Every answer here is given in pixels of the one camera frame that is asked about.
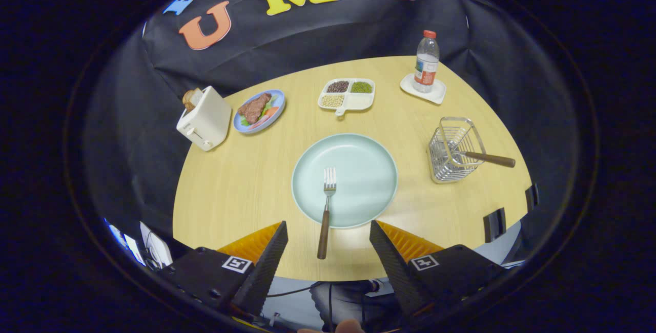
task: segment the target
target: water bottle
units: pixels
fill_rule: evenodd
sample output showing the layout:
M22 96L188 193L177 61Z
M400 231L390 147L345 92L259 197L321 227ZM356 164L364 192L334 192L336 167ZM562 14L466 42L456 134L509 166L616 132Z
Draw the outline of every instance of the water bottle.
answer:
M435 41L435 32L424 30L424 38L417 47L417 65L415 66L415 83L413 87L419 92L431 92L435 72L440 60L440 48Z

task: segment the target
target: yellow table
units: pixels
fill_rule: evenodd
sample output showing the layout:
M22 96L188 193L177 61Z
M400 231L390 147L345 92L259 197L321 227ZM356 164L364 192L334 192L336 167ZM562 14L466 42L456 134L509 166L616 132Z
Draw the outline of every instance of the yellow table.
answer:
M447 86L441 105L401 90L415 56L352 60L295 72L247 88L227 98L233 114L256 93L278 89L286 107L266 130L243 135L231 127L225 141L206 153L192 145L178 182L173 236L189 247L218 249L278 221L288 223L289 242L276 275L313 281L353 281L384 277L368 240L370 226L330 230L328 257L317 259L318 223L301 213L291 193L291 175L300 155L329 135L367 135L389 150L398 167L398 190L381 221L442 247L485 242L483 217L505 207L510 226L527 212L525 189L531 178L510 133L465 81L443 64L437 78ZM334 78L369 78L376 83L373 106L342 118L321 109L317 99ZM488 153L515 158L515 168L484 163L457 183L435 184L426 148L442 116L466 116L480 132Z

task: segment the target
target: toaster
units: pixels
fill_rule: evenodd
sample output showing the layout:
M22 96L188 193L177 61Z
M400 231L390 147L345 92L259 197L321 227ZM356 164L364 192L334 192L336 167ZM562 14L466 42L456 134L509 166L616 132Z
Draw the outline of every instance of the toaster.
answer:
M203 97L192 111L184 109L176 128L203 151L210 151L226 139L232 107L207 86Z

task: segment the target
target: meat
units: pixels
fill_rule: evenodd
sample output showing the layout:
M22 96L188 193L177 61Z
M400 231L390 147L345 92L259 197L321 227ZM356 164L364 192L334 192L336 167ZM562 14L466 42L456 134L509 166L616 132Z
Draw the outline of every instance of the meat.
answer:
M237 110L237 114L243 115L246 117L246 121L248 121L248 123L253 124L260 118L260 115L262 115L262 111L264 110L264 105L266 105L270 99L270 93L263 93L257 99L241 105L241 107Z

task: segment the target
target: metal utensil holder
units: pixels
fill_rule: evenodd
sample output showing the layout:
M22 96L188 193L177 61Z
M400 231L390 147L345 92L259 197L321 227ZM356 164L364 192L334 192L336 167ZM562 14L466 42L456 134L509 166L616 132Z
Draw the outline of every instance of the metal utensil holder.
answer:
M469 118L445 116L440 119L428 144L430 174L435 183L460 181L484 163L454 151L485 154L478 130Z

